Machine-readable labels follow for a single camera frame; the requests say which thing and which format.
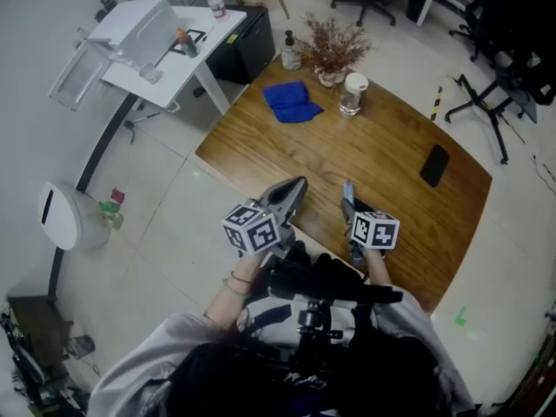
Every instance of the orange object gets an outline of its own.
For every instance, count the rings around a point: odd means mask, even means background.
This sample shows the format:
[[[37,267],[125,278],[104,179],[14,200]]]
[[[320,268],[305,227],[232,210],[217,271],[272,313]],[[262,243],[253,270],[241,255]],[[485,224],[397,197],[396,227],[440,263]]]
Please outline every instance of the orange object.
[[[188,33],[182,30],[182,28],[177,29],[177,42],[180,45],[184,45],[188,40]]]

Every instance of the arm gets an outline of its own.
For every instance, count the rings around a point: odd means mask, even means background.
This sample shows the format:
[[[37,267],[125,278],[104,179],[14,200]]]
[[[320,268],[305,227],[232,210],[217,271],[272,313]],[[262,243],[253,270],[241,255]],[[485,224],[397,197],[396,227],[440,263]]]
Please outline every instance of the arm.
[[[265,256],[266,253],[263,252],[259,255],[244,255],[239,260],[232,272],[235,278],[232,276],[228,278],[226,281],[228,286],[222,286],[205,311],[204,315],[216,326],[223,330],[230,330],[235,324]]]
[[[371,284],[392,284],[390,275],[386,269],[386,263],[379,250],[364,248],[365,258],[367,258],[368,277]]]

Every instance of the glass jar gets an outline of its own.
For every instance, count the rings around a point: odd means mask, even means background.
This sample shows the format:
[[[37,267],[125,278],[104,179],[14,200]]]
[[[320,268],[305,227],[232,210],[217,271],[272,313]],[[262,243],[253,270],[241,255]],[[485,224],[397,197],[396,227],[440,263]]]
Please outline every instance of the glass jar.
[[[368,80],[360,73],[346,77],[340,97],[340,111],[347,116],[355,116],[361,109],[361,94],[368,88]]]

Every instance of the black phone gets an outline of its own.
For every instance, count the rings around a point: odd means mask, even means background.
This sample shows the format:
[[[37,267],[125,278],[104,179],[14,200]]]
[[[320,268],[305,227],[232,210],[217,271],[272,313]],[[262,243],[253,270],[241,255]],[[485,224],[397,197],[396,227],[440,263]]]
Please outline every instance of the black phone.
[[[436,187],[440,182],[442,174],[448,165],[450,155],[438,143],[434,145],[431,154],[420,171],[422,177],[428,185]]]

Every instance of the wooden table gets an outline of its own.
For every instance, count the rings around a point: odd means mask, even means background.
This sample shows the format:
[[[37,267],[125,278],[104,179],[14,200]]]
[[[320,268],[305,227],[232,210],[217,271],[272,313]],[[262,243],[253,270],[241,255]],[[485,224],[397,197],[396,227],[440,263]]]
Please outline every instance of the wooden table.
[[[314,120],[280,123],[266,104],[268,86],[303,80],[324,108]],[[295,225],[349,261],[340,202],[344,181],[364,202],[401,222],[387,253],[393,282],[434,310],[458,271],[479,222],[490,175],[450,136],[381,86],[371,83],[363,109],[346,118],[339,89],[325,89],[308,70],[271,63],[196,151],[238,189],[258,197],[268,186],[304,175],[309,190]],[[420,170],[436,144],[450,154],[433,189]]]

